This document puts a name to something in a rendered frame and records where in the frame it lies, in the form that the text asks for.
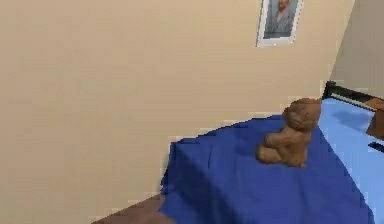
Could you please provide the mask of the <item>small black flat object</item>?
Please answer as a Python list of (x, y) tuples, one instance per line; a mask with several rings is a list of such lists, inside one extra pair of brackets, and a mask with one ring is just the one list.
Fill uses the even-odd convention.
[(368, 144), (369, 147), (379, 151), (379, 152), (382, 152), (384, 153), (384, 145), (380, 144), (380, 143), (377, 143), (377, 142), (371, 142)]

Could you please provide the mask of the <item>brown teddy bear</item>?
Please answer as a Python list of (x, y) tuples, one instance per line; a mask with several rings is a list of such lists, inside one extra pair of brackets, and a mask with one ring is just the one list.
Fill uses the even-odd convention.
[(312, 131), (321, 115), (321, 103), (321, 99), (301, 98), (285, 108), (282, 113), (285, 124), (277, 132), (265, 135), (256, 147), (256, 159), (264, 164), (305, 168)]

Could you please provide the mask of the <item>blue bed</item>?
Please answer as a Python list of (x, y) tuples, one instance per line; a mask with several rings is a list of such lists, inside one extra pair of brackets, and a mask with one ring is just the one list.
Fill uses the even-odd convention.
[(373, 115), (324, 99), (305, 168), (255, 158), (279, 115), (173, 142), (159, 210), (174, 224), (384, 224), (384, 147), (366, 133)]

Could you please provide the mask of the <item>brown wooden box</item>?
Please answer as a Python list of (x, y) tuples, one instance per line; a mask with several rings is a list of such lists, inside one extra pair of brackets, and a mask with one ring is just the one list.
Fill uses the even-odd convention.
[(384, 141), (384, 100), (372, 98), (366, 104), (375, 110), (366, 133)]

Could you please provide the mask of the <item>white framed portrait picture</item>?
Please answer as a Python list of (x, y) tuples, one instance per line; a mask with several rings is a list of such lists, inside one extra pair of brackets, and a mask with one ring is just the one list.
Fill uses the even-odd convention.
[(292, 44), (304, 0), (261, 0), (256, 46)]

